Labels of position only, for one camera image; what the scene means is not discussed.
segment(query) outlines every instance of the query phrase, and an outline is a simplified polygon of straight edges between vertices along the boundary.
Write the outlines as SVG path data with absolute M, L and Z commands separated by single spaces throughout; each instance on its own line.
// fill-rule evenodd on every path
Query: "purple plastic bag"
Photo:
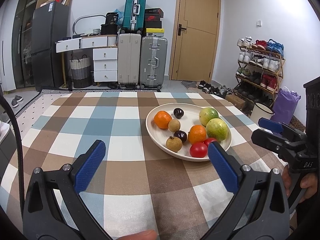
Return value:
M 286 87 L 284 87 L 284 89 L 280 88 L 278 97 L 276 98 L 272 108 L 275 114 L 270 120 L 289 124 L 300 98 L 301 96 L 299 96 L 296 92 L 291 92 Z

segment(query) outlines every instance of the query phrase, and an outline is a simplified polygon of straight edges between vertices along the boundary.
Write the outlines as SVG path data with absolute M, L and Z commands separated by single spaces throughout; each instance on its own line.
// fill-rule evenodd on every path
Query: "gray refrigerator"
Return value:
M 69 7 L 48 3 L 34 11 L 31 33 L 31 62 L 36 90 L 63 84 L 61 55 L 57 41 L 67 36 Z

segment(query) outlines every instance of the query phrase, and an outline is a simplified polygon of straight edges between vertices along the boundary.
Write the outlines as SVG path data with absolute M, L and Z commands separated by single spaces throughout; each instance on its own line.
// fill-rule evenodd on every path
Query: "plate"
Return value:
M 189 149 L 191 147 L 191 144 L 187 140 L 183 146 L 182 149 L 179 150 L 177 153 L 167 149 L 165 147 L 165 143 L 167 139 L 170 136 L 173 136 L 173 133 L 169 131 L 169 129 L 160 129 L 158 126 L 154 123 L 153 117 L 158 113 L 159 111 L 166 111 L 168 112 L 173 119 L 176 119 L 176 117 L 173 114 L 173 110 L 175 108 L 181 108 L 184 111 L 184 116 L 179 119 L 181 127 L 180 130 L 186 132 L 190 131 L 190 128 L 196 124 L 200 124 L 199 120 L 199 113 L 204 107 L 190 105 L 190 104 L 183 104 L 183 103 L 171 103 L 171 104 L 165 104 L 161 106 L 157 106 L 156 108 L 152 109 L 146 118 L 146 127 L 147 131 L 151 137 L 151 139 L 154 141 L 154 143 L 159 146 L 162 150 L 164 150 L 166 153 L 177 157 L 182 160 L 186 161 L 192 161 L 192 162 L 205 162 L 209 161 L 208 155 L 206 155 L 204 158 L 195 158 L 191 157 L 189 153 Z M 231 145 L 231 131 L 228 127 L 228 137 L 224 141 L 220 143 L 222 148 L 227 151 L 230 148 Z

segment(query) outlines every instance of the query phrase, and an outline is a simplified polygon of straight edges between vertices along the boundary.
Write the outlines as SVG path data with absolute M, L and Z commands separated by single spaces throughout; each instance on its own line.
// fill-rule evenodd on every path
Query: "hand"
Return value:
M 156 240 L 157 233 L 154 230 L 143 231 L 134 235 L 123 236 L 118 240 Z
M 290 191 L 289 188 L 291 186 L 291 177 L 288 172 L 288 165 L 284 167 L 283 173 L 282 173 L 282 179 L 284 182 L 284 187 L 287 196 L 289 196 Z M 303 197 L 300 199 L 299 203 L 305 201 L 308 198 L 311 198 L 316 192 L 317 192 L 317 184 L 318 184 L 318 178 L 315 173 L 308 173 L 306 176 L 303 177 L 303 179 L 300 182 L 301 188 L 306 188 L 306 192 L 303 195 Z

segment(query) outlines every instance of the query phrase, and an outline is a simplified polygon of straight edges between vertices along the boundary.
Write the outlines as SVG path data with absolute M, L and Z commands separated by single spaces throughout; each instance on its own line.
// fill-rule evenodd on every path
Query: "tablecloth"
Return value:
M 253 169 L 283 169 L 272 152 L 254 145 L 259 127 L 228 101 L 210 94 L 164 92 L 71 93 L 57 99 L 24 139 L 25 188 L 32 171 L 59 169 L 96 139 L 107 152 L 80 196 L 98 223 L 113 238 L 154 229 L 159 239 L 200 239 L 221 215 L 233 194 L 225 190 L 210 162 L 189 162 L 168 155 L 151 140 L 145 126 L 150 110 L 167 103 L 213 106 L 230 127 L 228 154 Z M 0 204 L 22 228 L 17 155 L 13 155 L 0 187 Z M 56 191 L 69 225 L 76 228 Z

